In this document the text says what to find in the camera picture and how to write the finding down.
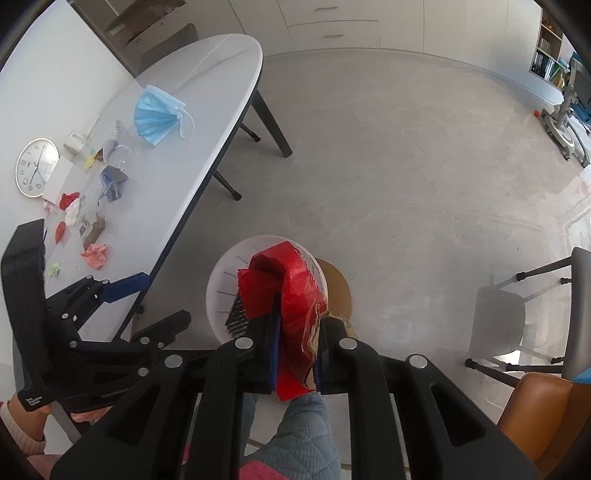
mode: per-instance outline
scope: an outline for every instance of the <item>silver screw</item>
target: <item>silver screw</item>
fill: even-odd
[[[354,350],[357,348],[357,340],[351,337],[341,338],[339,346],[345,350]]]
[[[411,358],[408,359],[408,363],[414,368],[425,368],[429,364],[427,359],[422,355],[411,355]]]
[[[177,368],[183,364],[183,357],[180,355],[170,355],[164,360],[164,365],[168,368]]]
[[[255,342],[253,342],[250,337],[240,337],[234,342],[236,348],[239,348],[240,350],[248,350],[254,344]]]

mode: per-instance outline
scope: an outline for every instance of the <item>round clock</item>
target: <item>round clock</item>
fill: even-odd
[[[23,195],[35,198],[43,195],[45,184],[56,166],[60,154],[51,140],[37,138],[18,156],[17,186]]]

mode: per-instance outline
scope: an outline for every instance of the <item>concrete floor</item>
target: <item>concrete floor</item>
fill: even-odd
[[[363,341],[395,358],[423,353],[496,421],[511,389],[464,360],[521,349],[505,359],[544,364],[564,354],[570,287],[557,280],[568,271],[510,279],[591,247],[590,174],[563,160],[532,115],[543,103],[481,70],[385,50],[265,59],[259,89],[294,154],[282,158],[248,114],[262,142],[239,132],[220,166],[243,199],[210,184],[138,326],[186,309],[193,324],[176,347],[215,347],[204,297],[216,261],[249,236],[285,236],[348,279]],[[503,282],[530,296],[525,327],[502,299],[482,297],[492,288],[480,291],[475,318],[479,289]],[[327,402],[349,462],[346,398]],[[266,442],[283,409],[263,398],[251,437]]]

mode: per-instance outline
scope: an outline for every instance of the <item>blue face mask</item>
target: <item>blue face mask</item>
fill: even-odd
[[[187,137],[183,135],[183,119],[187,117],[193,124],[189,134],[191,136],[195,130],[195,123],[184,106],[178,98],[165,91],[152,85],[146,86],[135,105],[134,123],[138,135],[152,145],[157,145],[172,127],[180,122],[179,135],[184,140]]]

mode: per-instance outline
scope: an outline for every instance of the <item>sleeve cuff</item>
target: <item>sleeve cuff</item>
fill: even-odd
[[[17,422],[12,418],[10,410],[8,410],[8,402],[3,403],[0,407],[0,419],[2,419],[4,425],[6,425],[7,430],[10,432],[10,435],[21,449],[22,453],[26,456],[43,455],[46,443],[45,437],[42,442],[36,442],[23,432]]]

